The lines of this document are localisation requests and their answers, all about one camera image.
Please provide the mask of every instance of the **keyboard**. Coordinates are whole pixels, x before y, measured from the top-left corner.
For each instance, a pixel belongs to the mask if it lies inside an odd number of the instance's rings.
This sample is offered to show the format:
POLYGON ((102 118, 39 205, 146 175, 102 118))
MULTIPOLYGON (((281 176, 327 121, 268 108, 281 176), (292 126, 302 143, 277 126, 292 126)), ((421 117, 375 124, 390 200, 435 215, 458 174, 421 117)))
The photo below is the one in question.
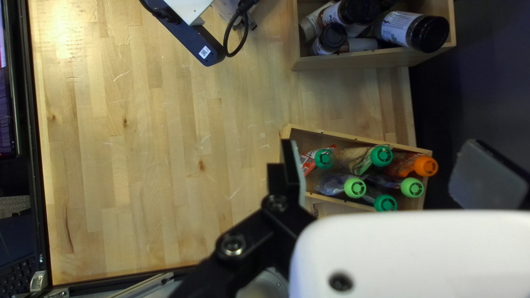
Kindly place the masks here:
POLYGON ((0 269, 0 298, 29 293, 33 274, 38 269, 34 255, 26 256, 0 269))

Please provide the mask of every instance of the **wood grain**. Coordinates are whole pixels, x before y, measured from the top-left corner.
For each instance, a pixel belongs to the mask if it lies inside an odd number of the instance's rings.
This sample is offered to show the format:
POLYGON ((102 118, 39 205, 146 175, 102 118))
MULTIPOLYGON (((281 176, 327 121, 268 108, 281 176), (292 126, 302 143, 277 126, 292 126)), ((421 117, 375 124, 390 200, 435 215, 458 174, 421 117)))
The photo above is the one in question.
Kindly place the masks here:
POLYGON ((137 0, 29 4, 54 284, 200 261, 258 209, 287 123, 415 146, 406 68, 290 70, 291 0, 210 68, 137 0))

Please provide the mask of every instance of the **black jar lid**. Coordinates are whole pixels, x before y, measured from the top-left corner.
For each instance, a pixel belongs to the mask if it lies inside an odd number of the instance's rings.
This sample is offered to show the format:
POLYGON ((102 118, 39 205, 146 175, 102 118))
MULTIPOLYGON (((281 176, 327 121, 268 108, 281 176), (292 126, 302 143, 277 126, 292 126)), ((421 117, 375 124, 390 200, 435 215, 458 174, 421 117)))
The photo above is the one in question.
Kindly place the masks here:
POLYGON ((346 42, 346 29, 338 23, 329 23, 319 35, 322 48, 327 51, 337 51, 346 42))
POLYGON ((449 36, 449 22, 443 16, 427 15, 412 31, 412 46, 425 53, 436 52, 449 36))
POLYGON ((341 16, 349 23, 371 23, 380 13, 379 0, 342 0, 341 16))

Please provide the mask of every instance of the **light green cap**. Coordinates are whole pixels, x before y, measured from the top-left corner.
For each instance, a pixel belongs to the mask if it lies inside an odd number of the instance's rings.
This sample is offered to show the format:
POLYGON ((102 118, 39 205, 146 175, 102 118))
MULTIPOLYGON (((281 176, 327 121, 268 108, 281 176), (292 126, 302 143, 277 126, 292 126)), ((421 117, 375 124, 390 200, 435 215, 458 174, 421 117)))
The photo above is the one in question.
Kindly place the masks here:
POLYGON ((392 162, 394 155, 387 146, 377 146, 370 153, 370 160, 374 166, 387 166, 392 162))
POLYGON ((380 195, 375 198, 374 207, 376 211, 396 211, 398 203, 391 195, 380 195))
POLYGON ((401 192, 409 198, 417 198, 423 194, 425 187, 420 180, 408 177, 401 183, 401 192))
POLYGON ((320 149, 315 154, 315 164, 321 169, 329 169, 333 166, 335 155, 329 149, 320 149))
POLYGON ((344 183, 344 192, 350 198, 361 198, 366 193, 366 184, 360 178, 350 178, 344 183))

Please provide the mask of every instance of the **qr code label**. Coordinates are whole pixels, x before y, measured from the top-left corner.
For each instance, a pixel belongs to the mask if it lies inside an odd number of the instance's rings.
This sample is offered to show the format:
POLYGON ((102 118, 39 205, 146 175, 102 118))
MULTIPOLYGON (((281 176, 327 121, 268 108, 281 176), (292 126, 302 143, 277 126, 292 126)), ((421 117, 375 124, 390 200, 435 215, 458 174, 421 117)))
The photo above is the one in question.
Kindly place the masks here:
POLYGON ((208 56, 208 54, 211 52, 210 49, 208 49, 207 46, 204 46, 202 48, 202 50, 199 52, 199 55, 203 58, 203 59, 206 59, 206 56, 208 56))

